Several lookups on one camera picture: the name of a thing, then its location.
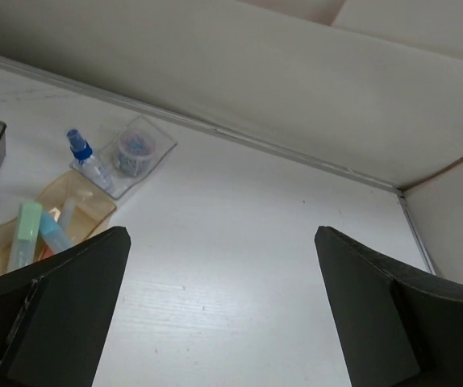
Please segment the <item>blue clear highlighter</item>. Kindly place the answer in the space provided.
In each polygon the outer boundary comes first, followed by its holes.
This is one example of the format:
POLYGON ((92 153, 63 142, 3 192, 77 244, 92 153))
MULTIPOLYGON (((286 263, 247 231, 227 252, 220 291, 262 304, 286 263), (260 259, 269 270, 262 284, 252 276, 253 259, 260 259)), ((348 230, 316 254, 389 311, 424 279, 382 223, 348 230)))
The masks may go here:
POLYGON ((39 233, 53 254, 59 254, 73 246, 73 241, 65 230, 46 211, 40 216, 39 233))

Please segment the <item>clear cup purple contents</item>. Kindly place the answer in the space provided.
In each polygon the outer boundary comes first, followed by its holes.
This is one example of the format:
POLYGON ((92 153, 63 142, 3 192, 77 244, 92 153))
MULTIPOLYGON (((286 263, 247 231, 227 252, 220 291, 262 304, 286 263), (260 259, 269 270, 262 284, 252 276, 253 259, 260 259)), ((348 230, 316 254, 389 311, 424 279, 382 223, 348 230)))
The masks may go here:
POLYGON ((122 131, 115 141, 114 166, 129 177, 145 173, 156 151, 156 142, 150 134, 139 129, 122 131))

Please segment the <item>small blue spray bottle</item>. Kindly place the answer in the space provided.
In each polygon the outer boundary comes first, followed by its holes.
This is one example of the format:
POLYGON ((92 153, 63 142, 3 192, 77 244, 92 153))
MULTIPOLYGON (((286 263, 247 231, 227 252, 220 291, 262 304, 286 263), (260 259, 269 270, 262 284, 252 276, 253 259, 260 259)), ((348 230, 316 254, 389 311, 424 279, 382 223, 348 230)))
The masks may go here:
POLYGON ((66 132, 66 138, 69 141, 69 148, 78 171, 100 189, 110 194, 115 188, 111 176, 85 137, 78 129, 72 128, 66 132))

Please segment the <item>green clear highlighter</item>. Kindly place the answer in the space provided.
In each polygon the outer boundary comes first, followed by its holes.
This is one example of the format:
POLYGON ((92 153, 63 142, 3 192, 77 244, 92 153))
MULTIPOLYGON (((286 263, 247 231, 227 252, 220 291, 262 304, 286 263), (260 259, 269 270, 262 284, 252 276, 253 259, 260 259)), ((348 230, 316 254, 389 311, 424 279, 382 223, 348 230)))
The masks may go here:
POLYGON ((38 202, 20 204, 6 269, 8 273, 33 263, 42 211, 38 202))

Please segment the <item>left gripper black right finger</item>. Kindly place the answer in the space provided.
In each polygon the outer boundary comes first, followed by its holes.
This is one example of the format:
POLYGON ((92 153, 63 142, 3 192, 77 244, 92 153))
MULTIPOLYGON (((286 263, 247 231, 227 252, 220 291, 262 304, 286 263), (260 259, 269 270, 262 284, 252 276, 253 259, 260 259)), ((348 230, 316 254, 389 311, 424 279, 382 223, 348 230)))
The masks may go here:
POLYGON ((463 285, 333 227, 315 235, 353 386, 463 386, 463 285))

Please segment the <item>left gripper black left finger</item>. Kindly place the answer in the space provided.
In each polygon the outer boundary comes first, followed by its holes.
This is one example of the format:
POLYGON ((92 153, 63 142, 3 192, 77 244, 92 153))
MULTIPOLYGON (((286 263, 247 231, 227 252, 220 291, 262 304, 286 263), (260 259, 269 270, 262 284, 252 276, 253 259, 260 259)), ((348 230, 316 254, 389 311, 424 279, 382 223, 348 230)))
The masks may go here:
POLYGON ((0 276, 0 386, 90 386, 131 248, 112 227, 0 276))

